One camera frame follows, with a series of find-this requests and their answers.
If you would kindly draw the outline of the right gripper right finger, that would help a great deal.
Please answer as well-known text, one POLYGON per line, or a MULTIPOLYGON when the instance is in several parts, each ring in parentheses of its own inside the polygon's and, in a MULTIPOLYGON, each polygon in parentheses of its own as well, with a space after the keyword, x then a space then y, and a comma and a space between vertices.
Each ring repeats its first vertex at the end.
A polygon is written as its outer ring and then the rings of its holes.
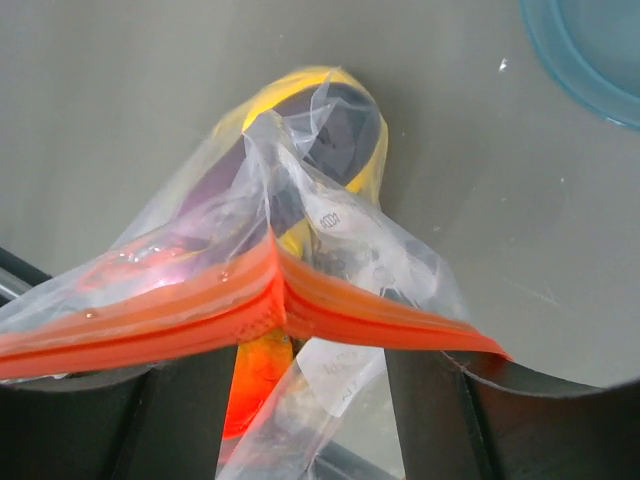
POLYGON ((636 479, 639 383, 597 388, 498 356, 385 353, 409 479, 636 479))

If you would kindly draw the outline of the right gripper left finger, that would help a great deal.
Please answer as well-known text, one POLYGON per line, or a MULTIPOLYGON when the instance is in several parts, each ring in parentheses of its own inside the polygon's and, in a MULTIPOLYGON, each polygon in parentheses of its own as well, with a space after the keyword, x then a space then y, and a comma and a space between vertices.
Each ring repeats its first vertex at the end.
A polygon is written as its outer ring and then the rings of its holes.
POLYGON ((2 385, 2 478, 214 478, 235 358, 2 385))

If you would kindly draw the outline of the clear zip bag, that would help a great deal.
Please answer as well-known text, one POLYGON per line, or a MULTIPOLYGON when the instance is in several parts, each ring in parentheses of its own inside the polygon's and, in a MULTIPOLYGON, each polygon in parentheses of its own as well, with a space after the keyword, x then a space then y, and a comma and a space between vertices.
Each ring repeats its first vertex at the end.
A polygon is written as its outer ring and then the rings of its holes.
POLYGON ((386 350, 503 349, 470 323, 444 259, 304 162, 283 116, 268 110, 241 132, 246 102, 105 253, 2 307, 1 387, 237 354, 281 329, 293 361, 242 436, 224 440, 222 429, 212 479, 320 479, 343 415, 385 376, 386 350), (231 187, 178 215, 241 135, 231 187), (282 187, 308 222, 301 258, 272 228, 282 187))

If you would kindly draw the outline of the purple fake eggplant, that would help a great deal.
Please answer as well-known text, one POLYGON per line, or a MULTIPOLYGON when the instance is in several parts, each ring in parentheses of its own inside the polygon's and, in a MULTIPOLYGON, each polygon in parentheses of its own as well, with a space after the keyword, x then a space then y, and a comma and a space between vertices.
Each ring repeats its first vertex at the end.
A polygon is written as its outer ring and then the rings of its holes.
MULTIPOLYGON (((300 87, 293 93, 276 95, 273 106, 258 106, 266 93, 256 95, 252 106, 257 114, 273 110, 287 120, 295 133, 294 144, 305 153, 304 162, 348 191, 379 206, 379 192, 388 133, 375 101, 361 87, 345 82, 329 83, 326 95, 316 95, 321 86, 300 87)), ((241 135, 226 148, 183 201, 178 215, 228 190, 246 157, 241 135)), ((271 198, 274 233, 293 255, 304 256, 309 226, 303 219, 300 201, 291 188, 280 188, 271 198)))

